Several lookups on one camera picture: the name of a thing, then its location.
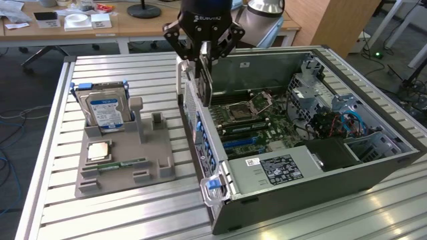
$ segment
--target power supply label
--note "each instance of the power supply label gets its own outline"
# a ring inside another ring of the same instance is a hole
[[[260,165],[272,185],[283,184],[304,177],[291,155],[261,160]]]

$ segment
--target desk lamp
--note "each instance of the desk lamp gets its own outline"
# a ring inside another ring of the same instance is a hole
[[[126,8],[126,14],[138,19],[152,19],[160,16],[161,10],[158,7],[145,4],[144,0],[140,0],[140,4]]]

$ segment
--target aluminum extrusion table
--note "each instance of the aluminum extrusion table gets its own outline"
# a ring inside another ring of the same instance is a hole
[[[319,50],[427,144],[425,129],[411,116],[333,52],[323,48]],[[62,64],[17,240],[427,239],[425,156],[369,190],[213,236],[176,102],[175,64],[176,55],[169,52],[82,56]],[[68,86],[70,81],[77,84],[124,79],[129,84],[129,94],[142,97],[142,117],[161,111],[166,118],[177,179],[76,199],[84,115],[68,94]],[[324,80],[339,94],[349,92],[329,72],[325,72]]]

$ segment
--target blue hard drive label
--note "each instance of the blue hard drive label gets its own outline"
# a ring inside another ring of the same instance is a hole
[[[90,101],[90,108],[97,125],[102,129],[114,129],[122,126],[121,112],[117,110],[117,99]]]

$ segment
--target wooden cabinet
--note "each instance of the wooden cabinet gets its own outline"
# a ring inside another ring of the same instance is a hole
[[[380,1],[285,0],[285,12],[301,27],[292,46],[327,45],[344,58]]]

